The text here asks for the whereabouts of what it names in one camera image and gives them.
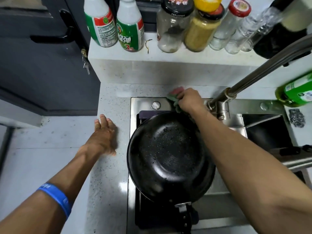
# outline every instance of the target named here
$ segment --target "hand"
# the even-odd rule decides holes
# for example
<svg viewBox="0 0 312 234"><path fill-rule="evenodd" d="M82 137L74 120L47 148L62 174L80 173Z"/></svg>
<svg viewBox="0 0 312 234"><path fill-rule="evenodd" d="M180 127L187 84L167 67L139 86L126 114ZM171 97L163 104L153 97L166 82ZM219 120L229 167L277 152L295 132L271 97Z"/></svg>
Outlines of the hand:
<svg viewBox="0 0 312 234"><path fill-rule="evenodd" d="M203 100L201 99L201 96L199 95L197 90L193 90L192 88L188 88L181 92L177 96L179 100L179 106L180 108L189 113L191 116L194 112L200 109L207 110L206 106L203 103Z"/></svg>
<svg viewBox="0 0 312 234"><path fill-rule="evenodd" d="M116 155L115 148L113 147L113 139L115 138L116 126L111 119L106 118L100 114L100 120L94 121L94 133L90 136L85 145L91 148L96 154L111 154Z"/></svg>

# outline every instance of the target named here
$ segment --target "faucet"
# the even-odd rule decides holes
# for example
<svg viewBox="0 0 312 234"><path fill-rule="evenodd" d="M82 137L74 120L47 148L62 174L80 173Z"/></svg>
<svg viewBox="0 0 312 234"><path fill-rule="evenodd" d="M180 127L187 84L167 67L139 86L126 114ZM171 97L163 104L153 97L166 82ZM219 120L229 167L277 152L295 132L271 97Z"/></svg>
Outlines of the faucet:
<svg viewBox="0 0 312 234"><path fill-rule="evenodd" d="M207 107L213 113L216 113L216 117L219 120L229 119L230 113L228 102L235 99L238 93L270 74L280 66L288 63L295 57L310 50L312 50L312 34L309 34L288 45L234 86L223 90L216 98L207 102Z"/></svg>

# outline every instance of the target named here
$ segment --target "pan handle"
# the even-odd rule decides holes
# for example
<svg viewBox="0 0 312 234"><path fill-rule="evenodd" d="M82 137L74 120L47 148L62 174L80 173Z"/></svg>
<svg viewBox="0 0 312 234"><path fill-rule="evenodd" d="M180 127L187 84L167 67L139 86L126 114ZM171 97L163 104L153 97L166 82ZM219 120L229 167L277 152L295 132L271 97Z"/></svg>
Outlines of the pan handle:
<svg viewBox="0 0 312 234"><path fill-rule="evenodd" d="M191 202L175 205L179 209L178 228L182 234L191 234L193 224L199 221L198 212L193 209Z"/></svg>

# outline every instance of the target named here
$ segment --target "door handle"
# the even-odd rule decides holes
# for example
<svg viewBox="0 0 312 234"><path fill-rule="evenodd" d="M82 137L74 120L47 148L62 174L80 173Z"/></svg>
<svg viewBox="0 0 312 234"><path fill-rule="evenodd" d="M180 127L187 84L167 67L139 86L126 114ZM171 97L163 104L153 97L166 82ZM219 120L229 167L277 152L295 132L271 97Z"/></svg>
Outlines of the door handle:
<svg viewBox="0 0 312 234"><path fill-rule="evenodd" d="M82 33L80 32L73 16L69 11L60 10L60 16L67 26L67 31L63 36L41 36L41 35L31 35L30 39L35 43L42 44L63 44L76 42L79 49L88 49L87 43L85 42Z"/></svg>

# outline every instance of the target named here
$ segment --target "stainless steel sink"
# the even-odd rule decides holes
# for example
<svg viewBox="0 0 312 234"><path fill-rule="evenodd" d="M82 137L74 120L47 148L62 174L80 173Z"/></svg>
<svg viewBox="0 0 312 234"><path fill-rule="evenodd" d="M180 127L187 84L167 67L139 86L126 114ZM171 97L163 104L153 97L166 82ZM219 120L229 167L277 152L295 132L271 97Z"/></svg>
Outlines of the stainless steel sink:
<svg viewBox="0 0 312 234"><path fill-rule="evenodd" d="M136 129L136 116L141 110L152 110L151 103L158 101L160 110L173 110L165 98L132 98L130 136ZM281 103L275 100L235 99L229 102L230 119L222 122L265 150L297 145ZM128 233L155 233L155 230L139 230L134 224L135 186L129 177ZM228 191L219 172L206 194L193 203L198 211L199 223L193 230L238 226L248 224L244 214ZM162 229L157 233L171 233Z"/></svg>

